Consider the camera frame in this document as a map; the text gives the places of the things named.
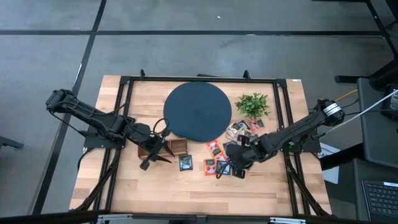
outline keyboard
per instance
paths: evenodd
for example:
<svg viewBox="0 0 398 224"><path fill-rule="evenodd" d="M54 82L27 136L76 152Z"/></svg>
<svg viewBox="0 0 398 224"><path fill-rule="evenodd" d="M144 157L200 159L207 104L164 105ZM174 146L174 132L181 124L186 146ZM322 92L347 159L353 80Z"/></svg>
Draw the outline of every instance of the keyboard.
<svg viewBox="0 0 398 224"><path fill-rule="evenodd" d="M383 181L363 181L369 216L372 214L398 217L398 184Z"/></svg>

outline white cable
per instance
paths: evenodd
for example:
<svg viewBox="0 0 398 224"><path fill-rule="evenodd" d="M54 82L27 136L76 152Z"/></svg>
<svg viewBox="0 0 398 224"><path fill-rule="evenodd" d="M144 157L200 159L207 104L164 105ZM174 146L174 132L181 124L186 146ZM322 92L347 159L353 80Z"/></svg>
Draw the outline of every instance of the white cable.
<svg viewBox="0 0 398 224"><path fill-rule="evenodd" d="M384 100L386 100L387 98L389 98L390 96L394 95L394 94L397 93L397 92L398 92L398 90L393 91L392 93L390 93L389 95L385 96L383 99L377 101L375 104L373 104L372 106L370 106L370 107L367 108L366 110L362 111L360 114L354 116L353 118L349 119L348 121L345 121L345 122L343 122L343 123L341 123L341 124L335 126L335 127L332 128L332 129L330 129L329 131L326 132L326 134L328 134L329 132L333 131L334 129L339 128L339 127L343 126L344 124L346 124L346 123L348 123L348 122L354 120L355 118L361 116L362 114L365 114L365 113L368 112L370 109L372 109L373 107L375 107L376 105L378 105L379 103L383 102Z"/></svg>

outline potted plant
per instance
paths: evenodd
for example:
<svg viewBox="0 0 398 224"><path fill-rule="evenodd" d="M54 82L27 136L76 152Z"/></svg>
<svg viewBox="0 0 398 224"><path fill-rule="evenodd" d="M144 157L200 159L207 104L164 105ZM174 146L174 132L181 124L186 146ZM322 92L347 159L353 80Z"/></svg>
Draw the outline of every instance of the potted plant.
<svg viewBox="0 0 398 224"><path fill-rule="evenodd" d="M267 95L260 95L260 93L254 93L252 96L243 95L239 97L241 101L236 102L235 105L238 110L248 118L256 120L262 117L262 115L268 115L267 109Z"/></svg>

